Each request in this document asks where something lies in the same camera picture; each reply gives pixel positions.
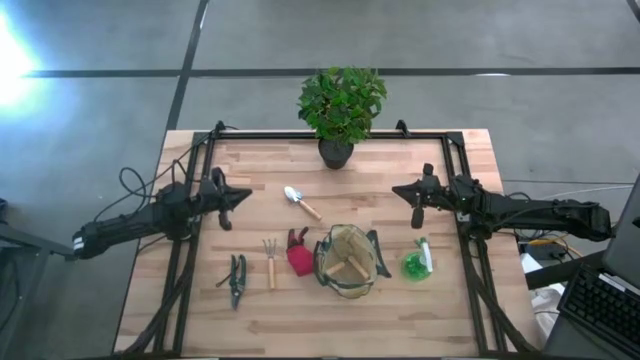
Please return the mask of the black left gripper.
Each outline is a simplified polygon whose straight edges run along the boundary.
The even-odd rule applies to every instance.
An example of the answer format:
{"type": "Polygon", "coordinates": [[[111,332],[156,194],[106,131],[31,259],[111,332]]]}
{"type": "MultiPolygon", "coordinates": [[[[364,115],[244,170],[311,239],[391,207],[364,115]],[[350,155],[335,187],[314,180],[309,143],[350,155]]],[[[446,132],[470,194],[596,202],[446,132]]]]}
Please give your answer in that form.
{"type": "Polygon", "coordinates": [[[220,227],[230,231],[232,224],[227,212],[234,211],[251,194],[251,189],[227,186],[223,171],[214,167],[200,182],[199,211],[201,214],[217,211],[220,227]]]}

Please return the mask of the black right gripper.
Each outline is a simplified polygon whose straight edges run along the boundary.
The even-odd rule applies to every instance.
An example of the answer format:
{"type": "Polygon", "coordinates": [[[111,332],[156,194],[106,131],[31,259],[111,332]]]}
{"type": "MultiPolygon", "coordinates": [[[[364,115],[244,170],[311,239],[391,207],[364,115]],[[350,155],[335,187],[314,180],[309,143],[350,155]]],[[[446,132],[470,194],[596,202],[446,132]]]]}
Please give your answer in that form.
{"type": "Polygon", "coordinates": [[[433,171],[433,165],[425,163],[420,180],[392,187],[394,193],[412,206],[411,227],[414,229],[422,227],[426,207],[433,207],[437,210],[453,210],[453,204],[447,197],[447,189],[440,184],[439,178],[434,175],[433,171]]]}

